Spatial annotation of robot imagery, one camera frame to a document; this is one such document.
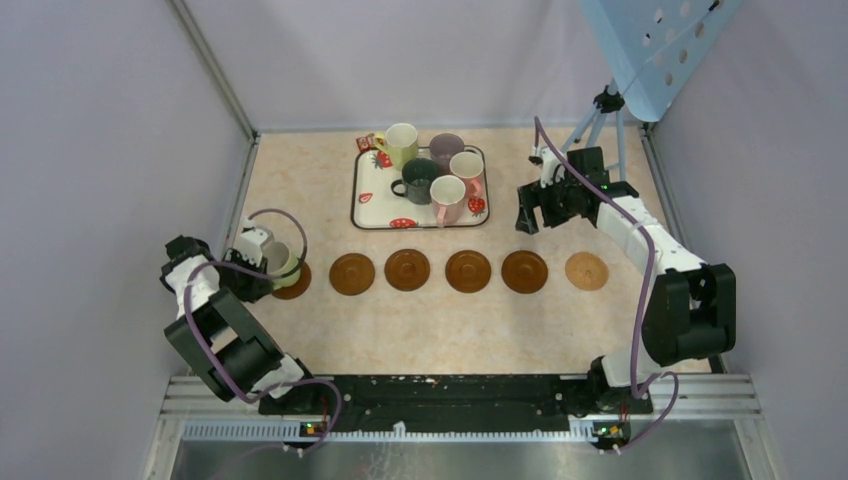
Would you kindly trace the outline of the brown coaster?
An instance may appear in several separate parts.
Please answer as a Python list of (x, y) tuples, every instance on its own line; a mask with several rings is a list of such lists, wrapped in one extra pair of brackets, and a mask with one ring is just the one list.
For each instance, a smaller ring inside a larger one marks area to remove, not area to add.
[(384, 274), (390, 286), (399, 291), (411, 292), (429, 280), (430, 262), (419, 250), (397, 250), (387, 258)]
[(476, 293), (490, 282), (492, 268), (489, 260), (475, 250), (461, 250), (446, 262), (445, 276), (449, 285), (461, 293)]
[(546, 284), (548, 275), (547, 263), (537, 253), (529, 250), (517, 250), (508, 254), (501, 266), (504, 283), (519, 294), (538, 292)]
[(338, 257), (329, 270), (331, 286), (345, 296), (366, 292), (373, 285), (375, 276), (373, 261), (361, 253), (347, 253)]
[(280, 300), (292, 300), (303, 295), (312, 282), (312, 271), (310, 266), (304, 262), (300, 268), (300, 277), (291, 286), (274, 290), (271, 295)]

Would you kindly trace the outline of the green mug front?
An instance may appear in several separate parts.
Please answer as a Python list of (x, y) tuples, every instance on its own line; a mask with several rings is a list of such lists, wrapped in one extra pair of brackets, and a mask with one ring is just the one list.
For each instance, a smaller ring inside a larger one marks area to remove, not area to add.
[(263, 249), (267, 260), (266, 272), (275, 277), (271, 281), (274, 290), (295, 285), (301, 276), (298, 266), (298, 256), (292, 253), (288, 246), (279, 241), (273, 241)]

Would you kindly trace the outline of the light tan coaster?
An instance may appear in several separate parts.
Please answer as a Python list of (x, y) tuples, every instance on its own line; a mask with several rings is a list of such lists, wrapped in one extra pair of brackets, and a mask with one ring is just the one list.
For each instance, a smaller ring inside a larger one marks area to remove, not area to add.
[(607, 264), (590, 252), (578, 252), (569, 257), (564, 270), (571, 284), (583, 291), (600, 290), (609, 280)]

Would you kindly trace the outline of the dark green mug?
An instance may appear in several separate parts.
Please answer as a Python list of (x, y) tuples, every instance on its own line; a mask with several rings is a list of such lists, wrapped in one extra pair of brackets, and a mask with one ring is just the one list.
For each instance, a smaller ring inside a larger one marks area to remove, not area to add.
[(408, 161), (401, 170), (401, 177), (392, 182), (391, 192), (415, 205), (431, 203), (431, 185), (439, 176), (437, 164), (427, 158)]

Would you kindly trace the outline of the white strawberry tray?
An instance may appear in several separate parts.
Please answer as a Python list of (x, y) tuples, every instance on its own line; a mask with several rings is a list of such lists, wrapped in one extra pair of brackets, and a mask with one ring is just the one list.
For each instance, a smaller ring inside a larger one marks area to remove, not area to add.
[[(391, 184), (401, 178), (390, 159), (379, 150), (360, 152), (355, 158), (350, 219), (360, 230), (438, 228), (433, 207), (416, 205), (392, 193)], [(491, 216), (488, 187), (480, 197), (463, 202), (458, 220), (448, 228), (483, 225)]]

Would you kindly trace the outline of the light blue music stand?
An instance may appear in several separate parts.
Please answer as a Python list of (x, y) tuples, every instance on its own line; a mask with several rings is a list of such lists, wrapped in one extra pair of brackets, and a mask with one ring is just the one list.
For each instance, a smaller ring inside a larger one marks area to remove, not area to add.
[(659, 122), (741, 6), (740, 0), (582, 1), (612, 78), (562, 145), (597, 142), (615, 116), (624, 146), (622, 110), (643, 123)]

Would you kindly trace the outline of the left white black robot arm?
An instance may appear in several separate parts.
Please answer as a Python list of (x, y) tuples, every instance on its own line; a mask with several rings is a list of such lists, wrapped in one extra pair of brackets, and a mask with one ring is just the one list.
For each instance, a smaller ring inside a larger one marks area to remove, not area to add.
[(224, 402), (254, 403), (265, 395), (297, 413), (319, 404), (320, 386), (298, 359), (284, 353), (246, 308), (271, 292), (267, 262), (216, 260), (206, 242), (178, 236), (166, 244), (160, 282), (178, 303), (164, 335), (193, 372)]

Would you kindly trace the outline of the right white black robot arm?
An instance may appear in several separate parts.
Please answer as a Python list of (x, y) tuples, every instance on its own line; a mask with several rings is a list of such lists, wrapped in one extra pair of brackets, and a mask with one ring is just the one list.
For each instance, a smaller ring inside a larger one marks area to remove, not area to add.
[(603, 152), (560, 153), (536, 147), (529, 158), (538, 180), (518, 188), (516, 228), (535, 234), (575, 217), (606, 234), (642, 273), (635, 337), (623, 351), (596, 359), (586, 385), (589, 404), (612, 412), (665, 368), (705, 359), (736, 344), (736, 276), (688, 251), (648, 211), (626, 181), (611, 181)]

